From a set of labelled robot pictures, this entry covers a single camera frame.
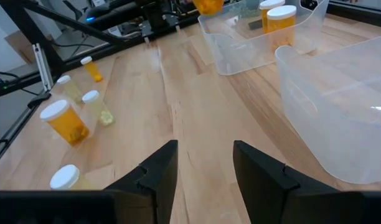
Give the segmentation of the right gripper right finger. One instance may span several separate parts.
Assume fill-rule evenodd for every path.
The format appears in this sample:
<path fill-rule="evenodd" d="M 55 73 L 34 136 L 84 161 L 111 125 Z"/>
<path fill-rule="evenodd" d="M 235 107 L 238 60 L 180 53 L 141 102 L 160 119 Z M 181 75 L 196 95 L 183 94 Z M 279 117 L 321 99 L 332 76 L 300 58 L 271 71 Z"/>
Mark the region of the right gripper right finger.
<path fill-rule="evenodd" d="M 233 142 L 233 166 L 251 224 L 280 224 L 293 193 L 338 191 L 241 140 Z"/>

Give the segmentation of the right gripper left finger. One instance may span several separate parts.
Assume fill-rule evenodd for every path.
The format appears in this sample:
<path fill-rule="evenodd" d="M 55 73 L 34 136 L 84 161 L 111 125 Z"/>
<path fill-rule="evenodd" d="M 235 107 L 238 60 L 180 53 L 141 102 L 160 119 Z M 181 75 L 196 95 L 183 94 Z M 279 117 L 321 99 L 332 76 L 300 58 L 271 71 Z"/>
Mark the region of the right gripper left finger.
<path fill-rule="evenodd" d="M 178 141 L 170 140 L 107 186 L 115 192 L 116 224 L 170 224 L 177 170 Z"/>

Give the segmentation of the clear pill bottle white cap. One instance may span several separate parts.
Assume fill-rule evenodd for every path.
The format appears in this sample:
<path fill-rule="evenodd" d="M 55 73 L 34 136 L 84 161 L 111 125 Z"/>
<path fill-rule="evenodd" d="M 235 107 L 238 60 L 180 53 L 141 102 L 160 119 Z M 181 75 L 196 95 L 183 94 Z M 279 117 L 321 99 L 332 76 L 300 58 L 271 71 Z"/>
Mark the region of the clear pill bottle white cap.
<path fill-rule="evenodd" d="M 91 190 L 95 187 L 73 164 L 60 168 L 50 180 L 52 190 Z"/>
<path fill-rule="evenodd" d="M 109 126 L 114 123 L 115 118 L 113 114 L 107 108 L 97 90 L 91 90 L 84 94 L 82 96 L 82 101 L 88 105 L 102 125 Z"/>
<path fill-rule="evenodd" d="M 57 84 L 62 86 L 63 92 L 71 98 L 76 103 L 82 102 L 82 94 L 78 87 L 76 86 L 75 82 L 71 79 L 69 75 L 61 76 L 57 80 Z"/>

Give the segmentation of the small orange pill bottle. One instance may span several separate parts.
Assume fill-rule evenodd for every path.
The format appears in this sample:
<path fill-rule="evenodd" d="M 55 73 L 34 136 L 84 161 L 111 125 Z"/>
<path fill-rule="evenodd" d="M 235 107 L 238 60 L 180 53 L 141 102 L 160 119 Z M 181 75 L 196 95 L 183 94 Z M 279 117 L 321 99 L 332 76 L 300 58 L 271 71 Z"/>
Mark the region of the small orange pill bottle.
<path fill-rule="evenodd" d="M 103 80 L 103 76 L 99 72 L 99 69 L 91 56 L 82 58 L 80 63 L 85 67 L 86 71 L 91 75 L 95 82 L 100 82 Z"/>

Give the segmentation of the clear plastic bin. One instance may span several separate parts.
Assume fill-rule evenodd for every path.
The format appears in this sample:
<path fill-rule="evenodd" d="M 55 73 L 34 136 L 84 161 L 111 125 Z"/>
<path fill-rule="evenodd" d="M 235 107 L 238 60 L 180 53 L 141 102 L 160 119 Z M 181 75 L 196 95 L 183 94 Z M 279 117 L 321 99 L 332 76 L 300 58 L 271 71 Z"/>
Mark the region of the clear plastic bin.
<path fill-rule="evenodd" d="M 199 24 L 220 75 L 233 75 L 275 62 L 270 33 L 250 30 L 248 23 L 261 19 L 264 0 L 232 1 L 213 16 L 199 16 Z M 297 53 L 316 49 L 329 0 L 285 0 L 297 7 L 295 40 Z"/>
<path fill-rule="evenodd" d="M 285 115 L 332 176 L 381 182 L 381 36 L 324 54 L 275 52 Z"/>

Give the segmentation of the black clamp lever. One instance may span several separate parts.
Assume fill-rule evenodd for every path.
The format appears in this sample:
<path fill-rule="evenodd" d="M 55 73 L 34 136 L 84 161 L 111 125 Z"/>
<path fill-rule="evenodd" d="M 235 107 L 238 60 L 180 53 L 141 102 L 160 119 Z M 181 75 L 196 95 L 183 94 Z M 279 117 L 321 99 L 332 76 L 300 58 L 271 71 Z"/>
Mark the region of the black clamp lever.
<path fill-rule="evenodd" d="M 29 109 L 32 109 L 36 106 L 39 106 L 43 101 L 48 100 L 52 95 L 50 93 L 41 93 L 30 100 L 30 102 L 27 104 L 27 107 Z"/>

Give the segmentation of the white frame bracket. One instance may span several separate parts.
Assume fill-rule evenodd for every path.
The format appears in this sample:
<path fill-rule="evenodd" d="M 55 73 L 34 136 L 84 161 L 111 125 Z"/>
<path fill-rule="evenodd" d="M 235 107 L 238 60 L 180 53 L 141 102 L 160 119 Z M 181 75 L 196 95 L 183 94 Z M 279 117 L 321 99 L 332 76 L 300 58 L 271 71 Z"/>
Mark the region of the white frame bracket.
<path fill-rule="evenodd" d="M 42 80 L 42 85 L 45 91 L 50 91 L 54 85 L 53 79 L 50 72 L 50 67 L 47 61 L 47 57 L 44 53 L 43 48 L 39 43 L 33 44 L 32 48 L 34 50 L 35 59 L 39 69 L 40 77 Z"/>

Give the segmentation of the black aluminium frame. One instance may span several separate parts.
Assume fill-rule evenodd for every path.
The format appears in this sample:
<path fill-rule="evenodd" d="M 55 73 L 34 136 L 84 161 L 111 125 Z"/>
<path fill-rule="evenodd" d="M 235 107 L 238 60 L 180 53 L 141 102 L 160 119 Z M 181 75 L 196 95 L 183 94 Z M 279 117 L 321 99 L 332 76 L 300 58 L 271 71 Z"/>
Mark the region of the black aluminium frame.
<path fill-rule="evenodd" d="M 47 18 L 58 22 L 68 22 L 70 27 L 80 29 L 88 35 L 92 35 L 107 42 L 106 45 L 97 47 L 89 52 L 89 54 L 97 60 L 137 46 L 144 42 L 140 37 L 135 37 L 130 40 L 120 42 L 118 39 L 108 37 L 106 34 L 102 34 L 102 32 L 97 31 L 94 28 L 82 25 L 80 22 L 75 22 L 65 16 L 59 16 L 55 12 L 44 9 L 33 0 L 1 1 L 3 10 L 8 14 L 13 23 L 15 23 L 15 25 L 18 26 L 18 28 L 24 33 L 30 43 L 40 44 L 42 49 L 46 51 L 47 62 L 49 66 L 52 67 L 52 78 L 54 81 L 60 78 L 63 73 L 80 67 L 80 57 L 74 56 L 70 59 L 62 60 L 52 47 L 51 41 L 44 37 L 34 20 L 26 12 L 26 9 L 39 13 L 43 16 L 47 16 Z M 329 0 L 327 13 L 381 27 L 381 8 L 378 7 L 351 4 L 341 0 Z M 0 160 L 39 105 L 39 102 L 31 103 L 29 112 L 22 114 L 9 129 L 13 132 L 12 136 L 7 138 L 7 134 L 5 134 L 2 139 L 0 139 Z"/>

